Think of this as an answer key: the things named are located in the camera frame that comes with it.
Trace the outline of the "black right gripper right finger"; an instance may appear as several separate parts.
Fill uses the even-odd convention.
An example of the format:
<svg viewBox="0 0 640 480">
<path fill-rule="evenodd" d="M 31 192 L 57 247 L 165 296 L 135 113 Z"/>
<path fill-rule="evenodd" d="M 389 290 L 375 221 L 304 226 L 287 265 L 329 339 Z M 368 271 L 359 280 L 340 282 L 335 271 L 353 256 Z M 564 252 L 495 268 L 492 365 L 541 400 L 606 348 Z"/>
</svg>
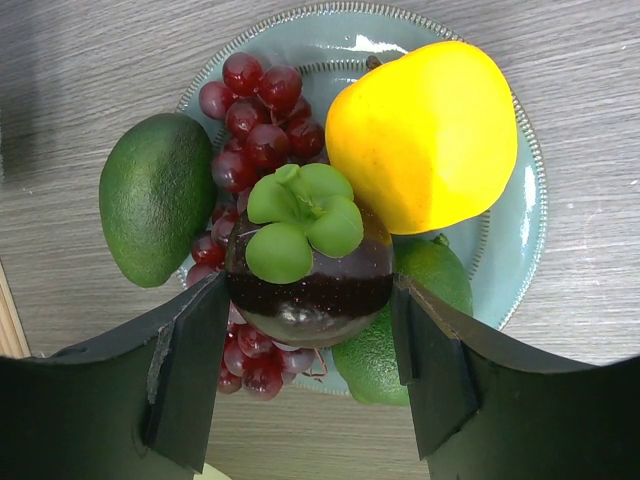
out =
<svg viewBox="0 0 640 480">
<path fill-rule="evenodd" d="M 434 479 L 635 479 L 639 361 L 595 366 L 535 348 L 396 276 L 401 383 Z"/>
</svg>

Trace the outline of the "light green plastic bag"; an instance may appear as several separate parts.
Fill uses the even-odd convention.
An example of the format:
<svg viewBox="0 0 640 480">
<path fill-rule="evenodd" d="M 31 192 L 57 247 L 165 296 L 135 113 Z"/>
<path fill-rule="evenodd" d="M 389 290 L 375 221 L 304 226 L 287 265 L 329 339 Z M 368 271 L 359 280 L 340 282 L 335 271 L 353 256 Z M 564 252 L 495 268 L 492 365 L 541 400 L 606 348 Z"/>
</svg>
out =
<svg viewBox="0 0 640 480">
<path fill-rule="evenodd" d="M 193 476 L 193 480 L 231 480 L 229 476 L 205 463 L 203 470 L 199 474 Z"/>
</svg>

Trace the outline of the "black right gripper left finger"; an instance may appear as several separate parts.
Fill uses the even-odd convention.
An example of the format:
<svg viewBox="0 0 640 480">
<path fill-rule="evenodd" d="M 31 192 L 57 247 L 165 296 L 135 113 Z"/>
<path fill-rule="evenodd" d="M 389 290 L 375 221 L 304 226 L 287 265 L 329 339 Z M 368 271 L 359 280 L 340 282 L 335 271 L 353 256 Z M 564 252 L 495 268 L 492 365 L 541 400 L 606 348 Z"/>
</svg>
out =
<svg viewBox="0 0 640 480">
<path fill-rule="evenodd" d="M 47 358 L 1 361 L 5 479 L 190 479 L 211 428 L 229 295 L 209 275 Z"/>
</svg>

